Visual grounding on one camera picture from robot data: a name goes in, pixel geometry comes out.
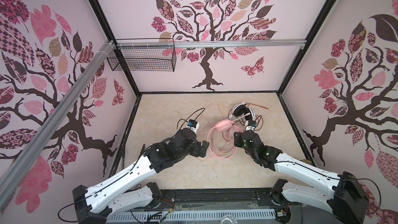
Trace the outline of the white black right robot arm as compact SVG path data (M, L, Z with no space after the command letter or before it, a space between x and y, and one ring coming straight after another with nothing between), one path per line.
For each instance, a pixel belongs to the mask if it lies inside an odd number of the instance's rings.
M343 224L364 222L369 198L353 174L328 172L299 161L280 149L264 145L253 130L234 133L234 145L242 148L261 167L306 184L298 186L285 179L278 180L271 193L275 204L304 203L333 214Z

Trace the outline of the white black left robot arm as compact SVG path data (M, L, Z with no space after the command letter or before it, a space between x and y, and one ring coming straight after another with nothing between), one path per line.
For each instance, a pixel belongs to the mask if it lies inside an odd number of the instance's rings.
M204 158L209 143L197 141L196 128L187 127L171 138L146 148L139 158L107 180L73 190L74 208L79 224L104 224L113 216L139 207L154 208L163 195L156 183L140 189L132 187L172 167L186 156Z

